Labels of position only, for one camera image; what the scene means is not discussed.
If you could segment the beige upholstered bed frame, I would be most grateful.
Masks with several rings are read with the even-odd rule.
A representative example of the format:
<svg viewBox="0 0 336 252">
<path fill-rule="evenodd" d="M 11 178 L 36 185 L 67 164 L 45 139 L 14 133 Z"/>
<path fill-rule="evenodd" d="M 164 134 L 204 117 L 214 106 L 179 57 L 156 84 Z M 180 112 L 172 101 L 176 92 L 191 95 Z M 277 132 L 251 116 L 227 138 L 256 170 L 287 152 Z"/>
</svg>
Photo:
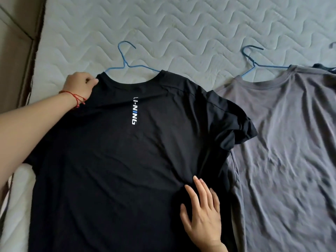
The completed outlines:
<svg viewBox="0 0 336 252">
<path fill-rule="evenodd" d="M 46 0 L 0 0 L 0 114 L 22 104 Z"/>
</svg>

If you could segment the grey t-shirt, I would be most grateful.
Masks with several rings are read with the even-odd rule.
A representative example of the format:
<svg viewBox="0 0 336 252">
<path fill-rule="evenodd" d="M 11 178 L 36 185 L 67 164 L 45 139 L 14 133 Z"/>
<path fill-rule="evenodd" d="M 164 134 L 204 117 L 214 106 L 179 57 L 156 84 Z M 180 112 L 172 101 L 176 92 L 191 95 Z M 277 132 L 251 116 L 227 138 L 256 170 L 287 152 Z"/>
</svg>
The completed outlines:
<svg viewBox="0 0 336 252">
<path fill-rule="evenodd" d="M 336 252 L 336 74 L 291 66 L 215 92 L 258 135 L 227 159 L 237 252 Z"/>
</svg>

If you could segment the person's left hand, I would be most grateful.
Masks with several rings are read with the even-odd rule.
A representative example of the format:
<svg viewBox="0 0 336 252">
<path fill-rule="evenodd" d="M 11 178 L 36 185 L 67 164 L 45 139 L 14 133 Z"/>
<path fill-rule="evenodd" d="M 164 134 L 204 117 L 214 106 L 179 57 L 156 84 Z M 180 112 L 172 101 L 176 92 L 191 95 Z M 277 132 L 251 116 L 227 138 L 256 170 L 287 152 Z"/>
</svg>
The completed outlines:
<svg viewBox="0 0 336 252">
<path fill-rule="evenodd" d="M 59 94 L 70 95 L 70 99 L 75 101 L 74 108 L 78 108 L 81 104 L 85 105 L 85 102 L 90 97 L 93 88 L 81 84 L 79 81 L 79 72 L 75 72 L 67 76 L 63 89 L 59 92 Z"/>
</svg>

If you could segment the dark garment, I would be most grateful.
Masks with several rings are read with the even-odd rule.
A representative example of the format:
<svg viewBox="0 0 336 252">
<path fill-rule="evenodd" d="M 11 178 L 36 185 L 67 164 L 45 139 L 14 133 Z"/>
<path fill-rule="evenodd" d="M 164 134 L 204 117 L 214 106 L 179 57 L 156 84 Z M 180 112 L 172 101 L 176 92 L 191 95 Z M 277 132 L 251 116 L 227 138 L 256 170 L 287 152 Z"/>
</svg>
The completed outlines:
<svg viewBox="0 0 336 252">
<path fill-rule="evenodd" d="M 321 70 L 324 70 L 324 71 L 327 71 L 327 72 L 330 72 L 336 75 L 336 67 L 326 67 L 322 65 L 321 63 L 315 63 L 313 64 L 312 68 L 321 69 Z"/>
</svg>

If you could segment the person's left forearm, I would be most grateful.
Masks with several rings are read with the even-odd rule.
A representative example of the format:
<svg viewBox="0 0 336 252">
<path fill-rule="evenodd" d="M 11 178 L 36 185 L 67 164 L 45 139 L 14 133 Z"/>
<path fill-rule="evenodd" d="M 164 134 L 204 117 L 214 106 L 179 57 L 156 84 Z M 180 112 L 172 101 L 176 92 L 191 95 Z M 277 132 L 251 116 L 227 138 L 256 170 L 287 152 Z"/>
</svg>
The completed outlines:
<svg viewBox="0 0 336 252">
<path fill-rule="evenodd" d="M 0 114 L 0 188 L 43 136 L 79 103 L 65 92 Z"/>
</svg>

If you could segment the white bed sheet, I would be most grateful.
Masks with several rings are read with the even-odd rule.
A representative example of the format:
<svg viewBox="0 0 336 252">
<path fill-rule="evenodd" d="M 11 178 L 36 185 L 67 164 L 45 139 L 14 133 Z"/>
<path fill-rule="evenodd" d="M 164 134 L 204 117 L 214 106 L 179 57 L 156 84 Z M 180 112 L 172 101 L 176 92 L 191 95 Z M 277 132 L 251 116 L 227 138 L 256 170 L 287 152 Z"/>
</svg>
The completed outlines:
<svg viewBox="0 0 336 252">
<path fill-rule="evenodd" d="M 9 200 L 0 238 L 0 252 L 27 252 L 35 174 L 22 164 L 11 179 Z"/>
</svg>

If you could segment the quilted grey mattress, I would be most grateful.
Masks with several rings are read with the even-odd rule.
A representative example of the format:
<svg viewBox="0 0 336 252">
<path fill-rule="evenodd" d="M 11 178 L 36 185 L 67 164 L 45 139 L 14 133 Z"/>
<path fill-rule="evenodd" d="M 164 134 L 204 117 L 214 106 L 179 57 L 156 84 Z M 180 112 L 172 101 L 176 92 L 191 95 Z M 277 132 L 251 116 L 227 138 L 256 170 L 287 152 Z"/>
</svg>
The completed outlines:
<svg viewBox="0 0 336 252">
<path fill-rule="evenodd" d="M 29 103 L 76 71 L 146 65 L 212 90 L 263 65 L 336 67 L 336 0 L 47 0 Z"/>
</svg>

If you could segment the person's right hand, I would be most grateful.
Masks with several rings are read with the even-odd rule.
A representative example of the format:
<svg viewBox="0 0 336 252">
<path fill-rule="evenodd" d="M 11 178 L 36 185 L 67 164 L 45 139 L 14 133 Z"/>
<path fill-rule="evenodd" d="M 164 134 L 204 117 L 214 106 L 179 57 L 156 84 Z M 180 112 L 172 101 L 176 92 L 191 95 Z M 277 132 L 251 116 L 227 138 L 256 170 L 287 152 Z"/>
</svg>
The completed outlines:
<svg viewBox="0 0 336 252">
<path fill-rule="evenodd" d="M 192 229 L 185 229 L 191 241 L 201 252 L 229 252 L 221 242 L 220 201 L 216 192 L 209 188 L 213 196 L 213 210 L 207 210 L 200 208 L 199 194 L 189 185 L 184 187 L 191 199 Z"/>
</svg>

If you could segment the black t-shirt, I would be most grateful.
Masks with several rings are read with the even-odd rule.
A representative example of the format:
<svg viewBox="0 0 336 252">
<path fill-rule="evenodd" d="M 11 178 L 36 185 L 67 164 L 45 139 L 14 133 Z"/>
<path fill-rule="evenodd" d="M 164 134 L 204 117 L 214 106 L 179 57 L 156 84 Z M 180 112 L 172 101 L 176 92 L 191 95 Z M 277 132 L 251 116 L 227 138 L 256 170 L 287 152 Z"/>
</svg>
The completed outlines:
<svg viewBox="0 0 336 252">
<path fill-rule="evenodd" d="M 28 252 L 199 252 L 179 212 L 185 184 L 219 197 L 221 241 L 237 252 L 227 158 L 257 135 L 238 105 L 162 70 L 139 84 L 97 76 L 24 163 L 36 174 Z"/>
</svg>

